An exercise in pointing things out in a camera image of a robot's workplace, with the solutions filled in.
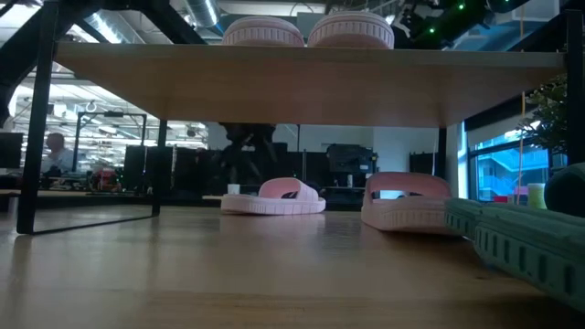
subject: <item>dark ball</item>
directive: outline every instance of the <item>dark ball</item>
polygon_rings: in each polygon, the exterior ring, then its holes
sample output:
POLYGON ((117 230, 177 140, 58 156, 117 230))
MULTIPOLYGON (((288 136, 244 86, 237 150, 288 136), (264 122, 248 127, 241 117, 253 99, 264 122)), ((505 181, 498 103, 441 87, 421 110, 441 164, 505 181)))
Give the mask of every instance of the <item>dark ball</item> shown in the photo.
POLYGON ((548 210, 585 218, 585 163, 573 164, 553 175, 545 186, 548 210))

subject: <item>glass panel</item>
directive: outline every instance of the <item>glass panel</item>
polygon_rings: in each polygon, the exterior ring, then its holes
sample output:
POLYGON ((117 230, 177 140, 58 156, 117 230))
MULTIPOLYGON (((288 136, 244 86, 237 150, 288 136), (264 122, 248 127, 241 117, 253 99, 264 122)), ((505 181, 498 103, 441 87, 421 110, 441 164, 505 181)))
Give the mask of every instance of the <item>glass panel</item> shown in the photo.
MULTIPOLYGON (((518 187, 520 150, 513 148, 477 156, 477 198, 492 201, 494 196, 513 195, 518 187)), ((521 194, 530 183, 546 183, 548 152, 535 146, 525 146, 522 153, 521 194)))
POLYGON ((503 135, 497 136, 485 142, 481 142, 475 146, 475 150, 482 150, 488 147, 501 145, 503 143, 510 143, 520 140, 520 131, 510 131, 503 135))
POLYGON ((555 170, 560 170, 567 166, 567 156, 564 154, 554 154, 552 156, 552 167, 555 170))

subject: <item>white wall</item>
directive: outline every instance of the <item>white wall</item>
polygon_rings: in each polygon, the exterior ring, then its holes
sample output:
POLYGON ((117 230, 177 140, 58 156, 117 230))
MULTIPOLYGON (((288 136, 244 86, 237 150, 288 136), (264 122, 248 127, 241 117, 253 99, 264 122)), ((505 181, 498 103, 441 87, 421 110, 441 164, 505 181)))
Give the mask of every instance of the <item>white wall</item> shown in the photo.
MULTIPOLYGON (((373 128, 373 148, 380 171, 408 172, 410 153, 432 153, 438 142, 436 128, 373 128)), ((382 198, 396 198, 402 191, 382 191, 382 198)))
MULTIPOLYGON (((218 123, 207 123, 208 147, 210 150, 223 149, 229 145, 225 129, 218 123)), ((297 126, 279 124, 272 136, 274 142, 287 143, 290 152, 296 151, 297 126)), ((300 151, 324 152, 332 143, 358 144, 372 147, 372 128, 358 126, 301 125, 300 151)))

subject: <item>green plastic object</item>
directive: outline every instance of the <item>green plastic object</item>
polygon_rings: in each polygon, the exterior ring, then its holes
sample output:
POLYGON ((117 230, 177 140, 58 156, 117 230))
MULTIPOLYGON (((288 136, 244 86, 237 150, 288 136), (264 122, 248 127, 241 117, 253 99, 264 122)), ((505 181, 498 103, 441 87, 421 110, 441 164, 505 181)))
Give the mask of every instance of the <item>green plastic object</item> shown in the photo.
POLYGON ((515 205, 484 206, 475 251, 585 313, 585 218, 515 205))
POLYGON ((477 201, 452 198, 445 202, 445 225, 462 236, 475 239, 475 217, 482 204, 477 201))

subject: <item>person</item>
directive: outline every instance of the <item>person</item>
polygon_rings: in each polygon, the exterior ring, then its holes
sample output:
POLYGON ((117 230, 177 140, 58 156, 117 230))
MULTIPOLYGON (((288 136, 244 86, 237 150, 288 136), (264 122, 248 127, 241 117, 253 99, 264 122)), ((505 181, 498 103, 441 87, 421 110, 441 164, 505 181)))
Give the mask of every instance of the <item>person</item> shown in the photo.
POLYGON ((65 137, 60 133, 50 133, 47 136, 47 147, 51 153, 43 158, 40 166, 41 173, 60 170, 61 173, 70 172, 73 167, 73 151, 65 148, 65 137))

